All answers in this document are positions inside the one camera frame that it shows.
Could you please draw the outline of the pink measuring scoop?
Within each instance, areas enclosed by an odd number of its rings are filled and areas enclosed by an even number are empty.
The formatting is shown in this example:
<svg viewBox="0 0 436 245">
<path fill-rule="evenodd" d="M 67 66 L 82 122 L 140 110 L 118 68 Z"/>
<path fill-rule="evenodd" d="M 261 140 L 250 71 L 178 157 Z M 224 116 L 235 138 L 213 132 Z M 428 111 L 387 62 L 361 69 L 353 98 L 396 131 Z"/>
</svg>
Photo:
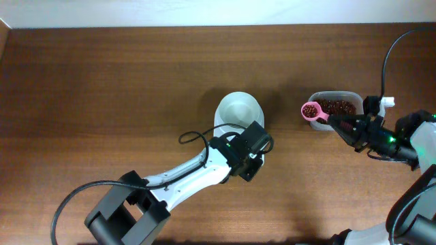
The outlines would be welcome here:
<svg viewBox="0 0 436 245">
<path fill-rule="evenodd" d="M 327 121 L 330 117 L 329 114 L 325 113 L 322 110 L 321 105 L 316 101 L 309 101 L 303 104 L 300 112 L 302 114 L 302 117 L 309 122 L 316 121 L 320 118 Z"/>
</svg>

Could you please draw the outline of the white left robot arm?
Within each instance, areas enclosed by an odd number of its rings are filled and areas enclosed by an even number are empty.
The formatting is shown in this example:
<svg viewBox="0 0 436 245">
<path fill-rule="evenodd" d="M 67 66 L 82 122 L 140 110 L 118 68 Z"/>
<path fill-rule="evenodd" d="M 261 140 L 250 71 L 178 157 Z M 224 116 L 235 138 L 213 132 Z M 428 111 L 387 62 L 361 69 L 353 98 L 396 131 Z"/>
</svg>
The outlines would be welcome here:
<svg viewBox="0 0 436 245">
<path fill-rule="evenodd" d="M 98 244 L 152 244 L 178 204 L 231 176 L 251 181 L 272 147 L 269 134 L 246 129 L 212 137 L 199 155 L 162 174 L 130 171 L 91 210 L 85 227 Z"/>
</svg>

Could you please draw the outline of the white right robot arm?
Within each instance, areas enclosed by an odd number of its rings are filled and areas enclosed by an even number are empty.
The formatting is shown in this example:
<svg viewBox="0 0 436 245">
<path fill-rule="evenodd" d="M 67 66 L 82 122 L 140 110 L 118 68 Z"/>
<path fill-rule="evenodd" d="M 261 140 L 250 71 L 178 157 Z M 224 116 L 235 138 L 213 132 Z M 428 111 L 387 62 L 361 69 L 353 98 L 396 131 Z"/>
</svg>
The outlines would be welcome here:
<svg viewBox="0 0 436 245">
<path fill-rule="evenodd" d="M 329 244 L 435 243 L 435 115 L 420 110 L 384 127 L 381 116 L 330 116 L 330 126 L 356 152 L 391 163 L 404 163 L 414 180 L 391 207 L 386 221 L 365 230 L 347 229 Z"/>
</svg>

